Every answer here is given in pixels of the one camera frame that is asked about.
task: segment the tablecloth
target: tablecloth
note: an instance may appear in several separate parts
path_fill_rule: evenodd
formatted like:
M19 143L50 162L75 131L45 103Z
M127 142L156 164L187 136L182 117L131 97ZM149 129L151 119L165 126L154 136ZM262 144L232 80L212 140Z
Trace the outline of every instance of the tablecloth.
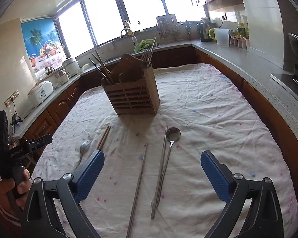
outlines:
M146 142L149 143L132 237L203 237L225 206L218 199L200 165L210 150L232 173L246 179L270 177L283 214L284 237L298 227L298 204L289 169L267 127L236 86L208 64L154 70L160 96L156 116L118 117L102 87L83 93L53 135L40 157L32 179L59 179L73 172L80 145L92 140L96 148L107 125L104 167L82 209L102 238L125 237ZM158 179L165 125L181 131L174 144L161 201L154 220L150 203ZM247 200L231 237L244 222ZM57 210L68 236L75 237L60 206Z

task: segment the kitchen counter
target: kitchen counter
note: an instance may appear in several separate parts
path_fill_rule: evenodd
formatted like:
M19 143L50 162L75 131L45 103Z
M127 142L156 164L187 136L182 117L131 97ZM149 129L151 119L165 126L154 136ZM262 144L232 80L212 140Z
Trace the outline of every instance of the kitchen counter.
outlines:
M180 47L194 47L220 61L228 68L239 74L263 95L284 118L298 140L298 101L275 82L270 73L289 74L277 65L238 47L220 47L216 42L200 42L199 40L185 40L169 44L161 44L154 51L162 51ZM113 59L105 63L111 65L120 60ZM34 120L56 99L66 88L90 72L96 71L94 66L85 70L81 75L72 77L67 83L57 88L40 106L33 109L29 116L16 127L14 138L21 138Z

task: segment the bottle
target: bottle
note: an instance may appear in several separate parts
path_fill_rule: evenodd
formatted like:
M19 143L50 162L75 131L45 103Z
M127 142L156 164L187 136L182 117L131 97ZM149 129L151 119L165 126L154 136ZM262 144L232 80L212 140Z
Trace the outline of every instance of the bottle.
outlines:
M246 32L245 32L244 23L242 22L238 23L237 32L239 37L245 37Z
M131 28L130 27L130 22L127 21L127 20L125 20L125 26L126 26L126 28ZM127 33L128 33L129 36L132 36L133 35L133 32L130 31L129 29L127 29Z
M245 37L246 37L247 39L250 38L250 32L249 32L249 30L248 30L248 23L246 23L246 26L245 26Z

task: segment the stainless steel spoon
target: stainless steel spoon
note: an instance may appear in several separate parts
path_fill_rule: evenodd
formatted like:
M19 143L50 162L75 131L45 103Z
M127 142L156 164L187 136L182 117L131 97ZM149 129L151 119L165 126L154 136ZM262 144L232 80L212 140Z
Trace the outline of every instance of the stainless steel spoon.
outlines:
M166 162L165 162L165 165L164 165L164 168L163 168L163 172L162 172L162 177L161 177L159 192L158 192L158 195L157 195L157 205L156 205L156 207L159 205L159 202L160 202L163 179L164 179L164 176L165 176L165 172L167 170L171 148L172 148L172 145L180 139L181 132L180 132L180 130L178 128L171 127L171 128L169 128L167 130L167 132L166 132L165 135L166 135L167 141L170 142L170 147L169 147L169 151L168 151L168 154L167 154L167 159L166 159Z
M86 151L89 150L90 146L91 146L91 140L86 140L85 142L83 142L79 148L79 151L81 153L81 156L80 156L80 159L79 159L79 162L77 164L77 166L75 167L75 170L78 168L79 164L82 162L82 158L83 158L83 155Z

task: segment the metal fork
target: metal fork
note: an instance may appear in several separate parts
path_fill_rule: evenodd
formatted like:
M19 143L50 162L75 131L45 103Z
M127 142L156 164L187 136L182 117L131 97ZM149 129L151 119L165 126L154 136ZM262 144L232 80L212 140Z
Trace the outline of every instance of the metal fork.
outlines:
M143 66L143 68L147 68L149 56L150 56L150 50L147 50L142 54L140 60L141 60L141 65Z

